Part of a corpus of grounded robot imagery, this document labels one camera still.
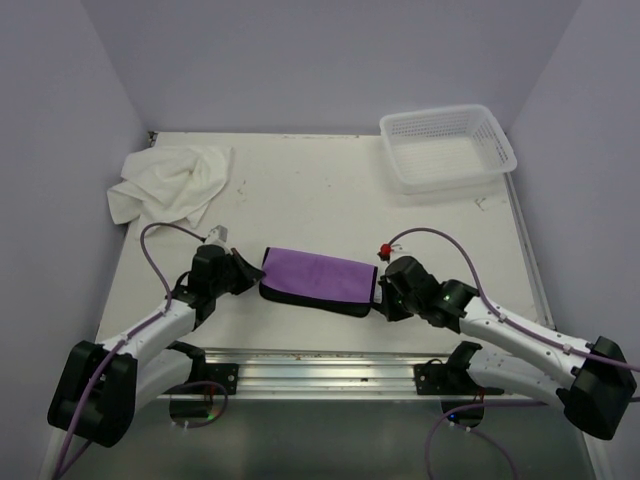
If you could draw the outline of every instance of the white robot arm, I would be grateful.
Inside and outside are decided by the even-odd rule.
[[[418,315],[434,327],[508,352],[462,342],[446,364],[424,366],[421,377],[427,382],[467,393],[499,388],[525,395],[562,409],[592,436],[613,438],[636,390],[630,370],[619,366],[626,361],[617,344],[604,337],[589,343],[542,327],[474,287],[457,280],[438,282],[401,248],[383,247],[380,256],[390,263],[381,277],[378,309],[389,321]]]
[[[168,301],[136,325],[104,342],[83,341],[71,350],[49,407],[50,425],[111,447],[125,434],[135,411],[158,395],[187,381],[210,380],[204,352],[176,340],[198,328],[221,295],[239,295],[264,276],[228,249],[225,239],[224,227],[212,230],[182,277],[187,284],[179,280]],[[87,396],[91,379],[105,364]],[[77,423],[71,426],[74,415]]]

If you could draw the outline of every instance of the white tabletop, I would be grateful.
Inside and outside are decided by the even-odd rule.
[[[224,190],[197,228],[222,224],[228,244],[255,266],[266,247],[284,247],[384,267],[376,253],[394,234],[430,226],[468,250],[495,301],[538,320],[505,180],[435,195],[396,193],[377,136],[160,133],[157,146],[233,147]],[[102,317],[98,339],[115,335],[160,304],[163,289],[130,228]],[[471,283],[459,253],[445,240],[413,234],[403,241],[439,280]],[[191,237],[160,229],[148,237],[153,258],[173,284],[189,270]],[[277,304],[253,289],[218,300],[216,312],[185,341],[199,347],[358,352],[450,352],[462,340],[424,320],[387,323]]]

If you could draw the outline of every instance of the white cable tie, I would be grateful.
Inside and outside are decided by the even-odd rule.
[[[131,341],[131,337],[129,336],[128,333],[119,333],[117,337],[120,338],[120,340],[124,341],[124,344],[122,345],[123,347],[125,345],[129,345],[129,342]]]

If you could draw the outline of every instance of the red object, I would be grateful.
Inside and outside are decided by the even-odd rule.
[[[383,243],[380,247],[380,251],[378,252],[378,256],[382,260],[389,260],[392,251],[393,250],[391,248],[391,245],[389,245],[388,243]]]

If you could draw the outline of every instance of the white plastic basket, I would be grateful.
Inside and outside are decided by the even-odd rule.
[[[498,121],[482,105],[387,115],[380,130],[405,193],[483,183],[517,165]]]

